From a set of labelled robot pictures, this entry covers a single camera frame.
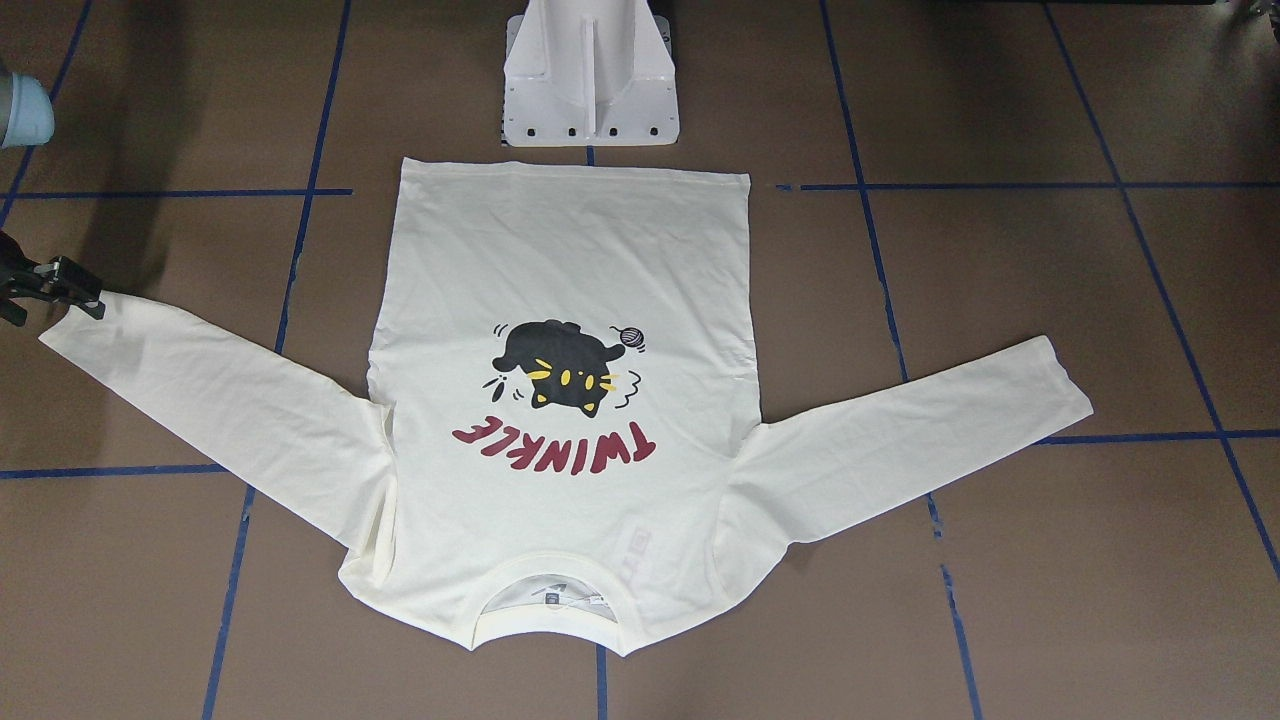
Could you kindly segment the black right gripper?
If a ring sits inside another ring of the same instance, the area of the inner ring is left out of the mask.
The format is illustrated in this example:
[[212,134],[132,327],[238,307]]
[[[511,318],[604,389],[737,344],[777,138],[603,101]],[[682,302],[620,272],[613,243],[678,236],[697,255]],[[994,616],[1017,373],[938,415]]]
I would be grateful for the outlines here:
[[102,281],[78,263],[58,256],[49,263],[29,260],[18,242],[1,233],[1,318],[14,327],[26,324],[28,311],[17,297],[46,304],[69,304],[95,320],[102,320],[106,306],[101,300]]

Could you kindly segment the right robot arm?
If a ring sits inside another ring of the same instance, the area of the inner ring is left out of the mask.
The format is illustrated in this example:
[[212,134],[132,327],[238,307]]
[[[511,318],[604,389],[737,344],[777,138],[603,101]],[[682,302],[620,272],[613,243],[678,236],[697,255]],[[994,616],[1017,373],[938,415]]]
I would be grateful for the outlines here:
[[[33,147],[46,143],[55,131],[52,104],[44,86],[32,76],[1,68],[3,147]],[[1,319],[23,327],[28,311],[18,299],[78,307],[101,320],[106,305],[101,300],[102,282],[81,264],[65,256],[37,263],[26,256],[19,243],[1,233]]]

